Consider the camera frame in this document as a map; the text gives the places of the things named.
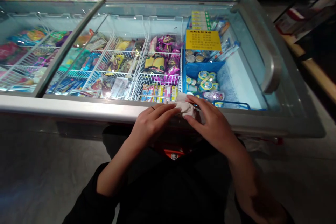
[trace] blue wrapper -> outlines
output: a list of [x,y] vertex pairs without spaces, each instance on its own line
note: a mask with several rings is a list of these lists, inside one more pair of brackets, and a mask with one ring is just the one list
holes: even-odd
[[19,46],[35,46],[46,35],[47,31],[42,26],[37,26],[34,29],[24,30],[18,35],[10,36],[7,39],[13,41]]

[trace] person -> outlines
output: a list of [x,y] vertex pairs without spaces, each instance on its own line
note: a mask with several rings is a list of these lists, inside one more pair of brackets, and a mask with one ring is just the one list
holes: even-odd
[[[195,96],[188,95],[186,102],[197,104],[205,118],[201,124],[184,117],[205,139],[200,147],[174,161],[150,149],[180,109],[176,104],[145,109],[121,147],[109,152],[112,160],[98,167],[63,223],[224,223],[231,180],[243,224],[294,223],[262,183],[224,115]],[[150,168],[128,183],[127,175],[135,164],[142,165],[138,158],[144,152]],[[151,159],[153,154],[160,158]]]

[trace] floor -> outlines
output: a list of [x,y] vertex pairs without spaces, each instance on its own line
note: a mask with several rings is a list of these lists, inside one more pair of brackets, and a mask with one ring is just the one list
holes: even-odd
[[[270,12],[274,19],[276,14]],[[297,224],[336,223],[336,126],[312,94],[323,139],[249,141],[262,177]],[[105,125],[0,114],[0,224],[61,223],[99,164],[109,161]],[[230,189],[227,224],[240,223]]]

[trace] yellow price sign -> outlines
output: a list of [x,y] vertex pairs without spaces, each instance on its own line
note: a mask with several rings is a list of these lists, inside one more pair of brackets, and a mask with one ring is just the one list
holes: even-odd
[[218,31],[187,30],[185,48],[187,50],[221,51],[222,45]]

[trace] chest freezer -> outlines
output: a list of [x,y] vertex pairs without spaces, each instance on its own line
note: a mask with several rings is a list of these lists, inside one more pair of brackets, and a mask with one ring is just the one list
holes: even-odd
[[[256,0],[2,0],[1,9],[2,111],[132,123],[191,92],[237,133],[325,134]],[[220,50],[206,37],[187,45],[198,31],[218,32]]]

